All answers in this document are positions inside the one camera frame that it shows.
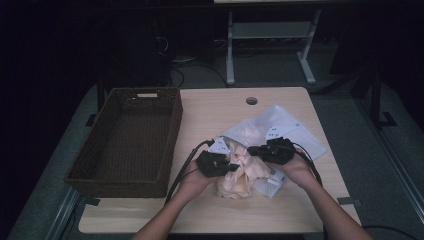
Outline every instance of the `grommet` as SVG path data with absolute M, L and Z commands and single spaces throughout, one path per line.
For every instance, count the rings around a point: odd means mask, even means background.
M 256 105 L 258 103 L 258 99 L 254 97 L 248 97 L 246 98 L 246 103 L 249 105 Z

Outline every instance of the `black cable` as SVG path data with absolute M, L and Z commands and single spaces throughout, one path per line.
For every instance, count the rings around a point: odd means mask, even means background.
M 211 70 L 213 70 L 214 72 L 216 72 L 218 74 L 218 76 L 221 78 L 222 82 L 224 83 L 225 87 L 228 88 L 229 86 L 227 85 L 227 81 L 225 80 L 225 78 L 221 75 L 221 73 L 216 70 L 215 68 L 208 66 L 208 65 L 204 65 L 204 64 L 192 64 L 192 65 L 183 65 L 183 66 L 178 66 L 179 68 L 182 67 L 205 67 L 205 68 L 209 68 Z
M 314 161 L 311 158 L 311 155 L 309 155 L 308 151 L 306 151 L 306 149 L 304 147 L 300 146 L 299 144 L 293 143 L 293 145 L 296 145 L 296 146 L 300 147 L 303 150 L 304 153 L 300 153 L 298 151 L 295 151 L 295 152 L 297 153 L 297 155 L 301 156 L 308 163 L 309 168 L 312 170 L 312 173 L 315 175 L 315 178 L 317 179 L 317 181 L 319 182 L 319 184 L 321 186 L 323 186 L 322 185 L 321 176 L 319 175 L 318 170 L 315 167 L 315 164 L 314 164 Z
M 194 169 L 194 170 L 192 170 L 192 171 L 190 171 L 190 172 L 186 173 L 184 176 L 182 176 L 182 177 L 181 177 L 180 181 L 181 181 L 181 180 L 183 180 L 185 177 L 187 177 L 187 175 L 189 175 L 189 174 L 191 174 L 191 173 L 193 173 L 193 172 L 195 172 L 195 171 L 197 171 L 197 170 L 199 170 L 199 168 L 196 168 L 196 169 Z
M 184 83 L 184 80 L 185 80 L 184 73 L 182 73 L 181 71 L 179 71 L 175 68 L 171 68 L 171 70 L 173 70 L 173 71 L 175 71 L 175 72 L 177 72 L 181 75 L 182 80 L 181 80 L 180 84 L 178 84 L 178 86 L 177 86 L 177 87 L 181 87 Z M 174 86 L 174 82 L 172 81 L 172 77 L 170 77 L 170 84 L 171 84 L 171 87 Z
M 197 151 L 199 150 L 199 148 L 201 146 L 203 146 L 204 144 L 207 144 L 208 146 L 211 146 L 215 141 L 214 140 L 206 140 L 201 142 L 199 145 L 197 145 L 196 148 L 194 148 L 190 155 L 187 157 L 186 161 L 184 162 L 183 166 L 181 167 L 180 172 L 178 173 L 177 177 L 175 178 L 174 182 L 172 183 L 171 188 L 168 191 L 168 195 L 166 196 L 166 200 L 165 200 L 165 204 L 166 205 L 169 200 L 171 200 L 171 197 L 174 193 L 175 188 L 178 186 L 178 184 L 180 183 L 181 179 L 183 179 L 186 175 L 183 175 L 185 170 L 187 169 L 188 165 L 190 164 L 191 160 L 193 159 L 194 155 L 196 155 Z
M 396 229 L 396 228 L 392 228 L 392 227 L 380 226 L 380 225 L 367 225 L 367 226 L 362 226 L 362 227 L 363 227 L 364 229 L 376 229 L 376 228 L 386 229 L 386 230 L 390 230 L 390 231 L 393 231 L 393 232 L 400 233 L 400 234 L 402 234 L 402 235 L 404 235 L 404 236 L 406 236 L 406 237 L 409 237 L 409 238 L 411 238 L 411 239 L 419 240 L 418 238 L 416 238 L 416 237 L 412 236 L 411 234 L 409 234 L 409 233 L 407 233 L 407 232 L 404 232 L 404 231 L 402 231 L 402 230 L 399 230 L 399 229 Z

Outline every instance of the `forearm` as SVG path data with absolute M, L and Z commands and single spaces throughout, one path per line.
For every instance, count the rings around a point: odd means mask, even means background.
M 188 201 L 173 197 L 146 225 L 144 225 L 132 240 L 163 240 L 167 239 L 181 210 Z
M 308 186 L 305 191 L 331 239 L 372 239 L 319 184 Z

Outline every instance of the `wooden table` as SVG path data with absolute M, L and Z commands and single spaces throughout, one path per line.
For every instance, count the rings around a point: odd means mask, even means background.
M 321 142 L 327 152 L 315 160 L 325 189 L 334 199 L 349 197 L 315 109 L 304 88 L 232 88 L 181 90 L 184 113 L 174 152 L 171 181 L 191 150 L 215 138 L 244 119 L 278 104 Z M 248 105 L 255 97 L 258 104 Z M 322 222 L 308 196 L 286 181 L 270 199 L 252 189 L 246 199 L 216 196 L 215 184 L 182 211 L 172 233 L 310 233 L 321 232 Z M 100 199 L 87 205 L 79 223 L 84 233 L 131 233 L 146 224 L 163 206 L 164 199 Z M 342 207 L 359 222 L 352 204 Z

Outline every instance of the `wicker basket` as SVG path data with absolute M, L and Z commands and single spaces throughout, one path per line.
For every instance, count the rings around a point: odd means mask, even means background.
M 178 88 L 113 89 L 65 182 L 88 197 L 165 197 L 182 112 Z

